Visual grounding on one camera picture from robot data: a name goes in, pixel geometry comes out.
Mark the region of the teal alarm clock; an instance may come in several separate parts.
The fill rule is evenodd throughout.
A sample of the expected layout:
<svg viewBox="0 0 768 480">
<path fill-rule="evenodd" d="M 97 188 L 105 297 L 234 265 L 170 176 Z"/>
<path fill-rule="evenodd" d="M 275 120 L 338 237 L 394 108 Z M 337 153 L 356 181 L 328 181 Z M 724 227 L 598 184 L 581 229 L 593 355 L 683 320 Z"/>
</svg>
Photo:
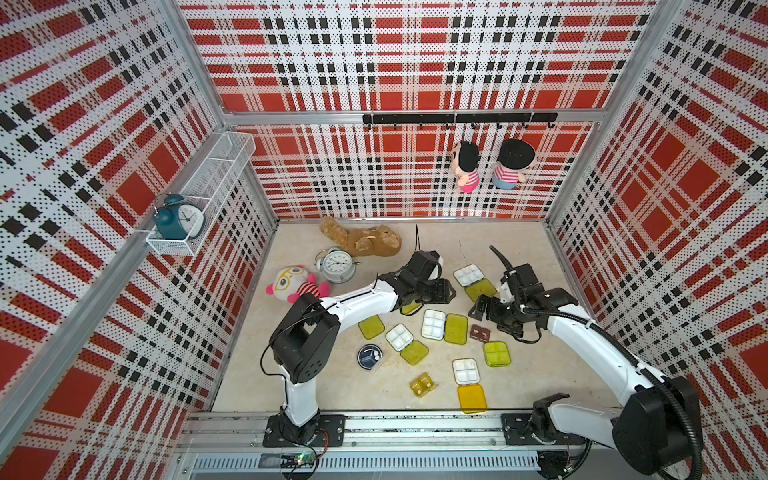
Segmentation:
<svg viewBox="0 0 768 480">
<path fill-rule="evenodd" d="M 180 194 L 162 194 L 153 203 L 157 234 L 165 240 L 193 240 L 205 228 L 204 211 Z"/>
</svg>

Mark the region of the yellow pillbox open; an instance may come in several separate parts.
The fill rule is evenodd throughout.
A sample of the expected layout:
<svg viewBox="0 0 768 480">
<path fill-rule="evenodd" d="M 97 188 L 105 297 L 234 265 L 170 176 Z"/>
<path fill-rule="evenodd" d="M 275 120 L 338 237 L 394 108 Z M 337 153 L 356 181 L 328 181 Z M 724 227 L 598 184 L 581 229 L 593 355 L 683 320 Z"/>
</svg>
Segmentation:
<svg viewBox="0 0 768 480">
<path fill-rule="evenodd" d="M 475 359 L 461 358 L 452 362 L 454 380 L 460 409 L 463 413 L 479 414 L 487 410 L 487 401 L 482 385 L 480 371 Z"/>
</svg>

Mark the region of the black hook rail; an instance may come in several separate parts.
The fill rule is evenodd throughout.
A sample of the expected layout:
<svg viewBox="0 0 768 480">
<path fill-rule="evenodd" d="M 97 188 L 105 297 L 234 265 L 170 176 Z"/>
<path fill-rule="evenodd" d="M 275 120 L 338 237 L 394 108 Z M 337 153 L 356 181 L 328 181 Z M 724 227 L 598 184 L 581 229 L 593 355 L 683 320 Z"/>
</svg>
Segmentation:
<svg viewBox="0 0 768 480">
<path fill-rule="evenodd" d="M 511 113 L 410 113 L 410 114 L 363 114 L 364 125 L 458 125 L 458 124 L 521 124 L 531 123 L 553 125 L 558 120 L 557 112 L 511 112 Z"/>
</svg>

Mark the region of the green circuit board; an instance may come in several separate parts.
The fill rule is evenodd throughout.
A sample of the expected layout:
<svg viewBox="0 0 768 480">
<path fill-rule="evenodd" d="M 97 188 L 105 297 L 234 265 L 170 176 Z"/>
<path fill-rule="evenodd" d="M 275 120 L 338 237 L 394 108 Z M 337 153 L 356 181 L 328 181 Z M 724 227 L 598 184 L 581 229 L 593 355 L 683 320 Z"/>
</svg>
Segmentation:
<svg viewBox="0 0 768 480">
<path fill-rule="evenodd" d="M 316 456 L 312 453 L 264 453 L 261 455 L 259 469 L 312 469 L 314 467 Z"/>
</svg>

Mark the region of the small brown pill case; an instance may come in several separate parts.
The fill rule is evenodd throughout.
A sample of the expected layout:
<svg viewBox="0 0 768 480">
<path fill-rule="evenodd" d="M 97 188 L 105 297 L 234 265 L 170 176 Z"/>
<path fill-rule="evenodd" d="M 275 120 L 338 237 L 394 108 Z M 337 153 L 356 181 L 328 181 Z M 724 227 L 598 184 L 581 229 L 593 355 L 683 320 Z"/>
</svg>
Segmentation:
<svg viewBox="0 0 768 480">
<path fill-rule="evenodd" d="M 482 343 L 490 341 L 491 331 L 480 325 L 472 325 L 469 331 L 469 337 Z"/>
</svg>

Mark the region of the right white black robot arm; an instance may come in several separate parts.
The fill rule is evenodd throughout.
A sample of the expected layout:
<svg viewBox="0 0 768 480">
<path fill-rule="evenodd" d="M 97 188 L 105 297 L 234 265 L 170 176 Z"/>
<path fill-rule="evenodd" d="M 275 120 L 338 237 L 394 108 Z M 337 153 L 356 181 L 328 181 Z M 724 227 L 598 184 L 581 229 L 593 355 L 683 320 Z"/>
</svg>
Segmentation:
<svg viewBox="0 0 768 480">
<path fill-rule="evenodd" d="M 669 467 L 687 461 L 688 476 L 704 474 L 703 431 L 698 389 L 640 359 L 587 315 L 562 288 L 546 289 L 528 264 L 502 262 L 497 295 L 481 295 L 469 314 L 486 319 L 522 342 L 525 325 L 548 331 L 573 350 L 609 387 L 615 407 L 579 403 L 564 393 L 533 404 L 530 435 L 552 444 L 575 435 L 617 451 L 643 475 L 670 478 Z"/>
</svg>

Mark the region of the silver alarm clock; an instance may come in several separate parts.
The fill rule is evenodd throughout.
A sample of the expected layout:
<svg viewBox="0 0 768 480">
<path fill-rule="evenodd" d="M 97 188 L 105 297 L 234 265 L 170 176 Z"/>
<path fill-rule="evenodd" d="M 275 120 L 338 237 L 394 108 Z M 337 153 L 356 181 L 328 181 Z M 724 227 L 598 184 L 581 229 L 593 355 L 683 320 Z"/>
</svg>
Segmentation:
<svg viewBox="0 0 768 480">
<path fill-rule="evenodd" d="M 348 252 L 332 247 L 316 255 L 315 266 L 329 283 L 343 284 L 354 277 L 357 263 Z"/>
</svg>

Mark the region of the brown plush bear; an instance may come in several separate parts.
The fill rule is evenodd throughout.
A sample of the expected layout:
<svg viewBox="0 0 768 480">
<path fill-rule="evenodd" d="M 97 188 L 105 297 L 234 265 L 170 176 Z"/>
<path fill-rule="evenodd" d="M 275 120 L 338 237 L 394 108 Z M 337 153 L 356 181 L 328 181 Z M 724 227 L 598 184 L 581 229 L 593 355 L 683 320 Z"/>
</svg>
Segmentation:
<svg viewBox="0 0 768 480">
<path fill-rule="evenodd" d="M 320 221 L 320 230 L 335 246 L 352 257 L 391 257 L 398 254 L 402 247 L 401 237 L 386 225 L 347 229 L 335 218 L 324 217 Z"/>
</svg>

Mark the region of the round dark blue tin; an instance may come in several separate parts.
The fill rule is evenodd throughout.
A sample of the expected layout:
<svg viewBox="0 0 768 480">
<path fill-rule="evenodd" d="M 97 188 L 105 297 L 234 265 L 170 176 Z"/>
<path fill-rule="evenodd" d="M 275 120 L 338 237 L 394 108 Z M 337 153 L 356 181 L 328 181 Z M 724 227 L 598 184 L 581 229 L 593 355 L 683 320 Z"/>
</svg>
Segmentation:
<svg viewBox="0 0 768 480">
<path fill-rule="evenodd" d="M 376 369 L 383 360 L 383 351 L 376 344 L 366 344 L 357 353 L 357 363 L 365 371 Z"/>
</svg>

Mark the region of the aluminium rail front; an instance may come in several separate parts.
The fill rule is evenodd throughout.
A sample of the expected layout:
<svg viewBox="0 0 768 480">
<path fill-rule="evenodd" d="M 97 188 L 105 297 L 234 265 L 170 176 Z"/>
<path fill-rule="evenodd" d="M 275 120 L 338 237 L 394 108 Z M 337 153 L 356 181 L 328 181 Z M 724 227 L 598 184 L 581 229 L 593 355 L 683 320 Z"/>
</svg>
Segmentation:
<svg viewBox="0 0 768 480">
<path fill-rule="evenodd" d="M 563 450 L 577 446 L 507 446 L 501 415 L 528 409 L 489 410 L 466 415 L 459 410 L 331 411 L 346 416 L 343 444 L 329 447 L 342 451 L 480 451 Z M 177 449 L 181 452 L 256 452 L 269 412 L 213 412 L 192 415 L 182 428 Z"/>
</svg>

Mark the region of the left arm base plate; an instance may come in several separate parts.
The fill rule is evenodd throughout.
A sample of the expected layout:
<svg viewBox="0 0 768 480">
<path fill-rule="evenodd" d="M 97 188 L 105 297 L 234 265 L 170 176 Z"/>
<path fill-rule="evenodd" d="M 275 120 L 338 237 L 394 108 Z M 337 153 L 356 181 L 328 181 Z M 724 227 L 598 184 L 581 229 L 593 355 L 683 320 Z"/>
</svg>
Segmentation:
<svg viewBox="0 0 768 480">
<path fill-rule="evenodd" d="M 281 412 L 269 417 L 262 446 L 340 447 L 343 444 L 345 423 L 345 415 L 316 413 L 306 424 L 297 426 Z"/>
</svg>

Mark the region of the doll with pink striped shirt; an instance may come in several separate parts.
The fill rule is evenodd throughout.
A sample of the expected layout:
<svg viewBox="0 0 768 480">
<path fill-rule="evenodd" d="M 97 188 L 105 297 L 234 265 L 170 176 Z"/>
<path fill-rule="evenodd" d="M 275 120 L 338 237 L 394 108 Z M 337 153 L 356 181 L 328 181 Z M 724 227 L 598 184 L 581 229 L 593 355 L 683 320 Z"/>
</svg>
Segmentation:
<svg viewBox="0 0 768 480">
<path fill-rule="evenodd" d="M 479 148 L 474 143 L 460 141 L 455 144 L 451 162 L 450 171 L 456 177 L 459 190 L 465 194 L 471 194 L 479 185 L 479 174 L 477 171 L 480 160 Z"/>
</svg>

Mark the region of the doll with black hat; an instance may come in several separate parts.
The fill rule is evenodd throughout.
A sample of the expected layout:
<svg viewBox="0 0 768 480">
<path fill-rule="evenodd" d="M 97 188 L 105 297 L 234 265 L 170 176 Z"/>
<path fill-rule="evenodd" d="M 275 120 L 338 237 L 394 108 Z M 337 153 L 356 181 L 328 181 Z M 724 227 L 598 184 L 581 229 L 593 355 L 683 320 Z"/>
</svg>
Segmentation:
<svg viewBox="0 0 768 480">
<path fill-rule="evenodd" d="M 535 159 L 533 147 L 519 139 L 505 140 L 500 148 L 492 183 L 501 190 L 513 190 L 526 182 L 523 170 Z"/>
</svg>

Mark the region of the green pillbox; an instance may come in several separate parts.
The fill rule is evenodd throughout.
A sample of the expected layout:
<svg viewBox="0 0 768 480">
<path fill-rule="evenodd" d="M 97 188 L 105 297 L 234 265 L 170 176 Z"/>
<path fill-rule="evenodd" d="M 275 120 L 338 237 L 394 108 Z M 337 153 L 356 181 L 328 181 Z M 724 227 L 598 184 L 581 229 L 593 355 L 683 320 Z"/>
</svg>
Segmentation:
<svg viewBox="0 0 768 480">
<path fill-rule="evenodd" d="M 400 314 L 403 316 L 413 316 L 423 308 L 423 304 L 414 301 L 400 308 Z"/>
<path fill-rule="evenodd" d="M 483 345 L 484 359 L 488 367 L 508 367 L 512 360 L 509 348 L 504 341 L 489 341 Z"/>
<path fill-rule="evenodd" d="M 421 336 L 427 340 L 465 345 L 469 334 L 469 320 L 464 315 L 428 309 L 423 314 Z"/>
<path fill-rule="evenodd" d="M 475 264 L 464 266 L 453 273 L 470 301 L 475 303 L 481 296 L 494 297 L 497 290 Z"/>
<path fill-rule="evenodd" d="M 358 324 L 361 335 L 366 340 L 372 340 L 385 332 L 385 325 L 378 315 L 369 317 Z"/>
<path fill-rule="evenodd" d="M 410 330 L 403 324 L 397 324 L 385 335 L 389 345 L 409 365 L 416 366 L 429 354 L 429 349 L 416 340 Z"/>
</svg>

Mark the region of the pink white plush toy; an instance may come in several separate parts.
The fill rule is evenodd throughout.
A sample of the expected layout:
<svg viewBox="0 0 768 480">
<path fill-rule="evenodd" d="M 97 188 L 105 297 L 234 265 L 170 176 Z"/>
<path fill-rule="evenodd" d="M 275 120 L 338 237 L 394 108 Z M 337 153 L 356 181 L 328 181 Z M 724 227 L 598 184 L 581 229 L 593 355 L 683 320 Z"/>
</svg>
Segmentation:
<svg viewBox="0 0 768 480">
<path fill-rule="evenodd" d="M 285 267 L 277 272 L 266 293 L 275 298 L 295 303 L 304 294 L 310 293 L 322 299 L 330 294 L 330 284 L 319 283 L 316 276 L 300 265 Z"/>
</svg>

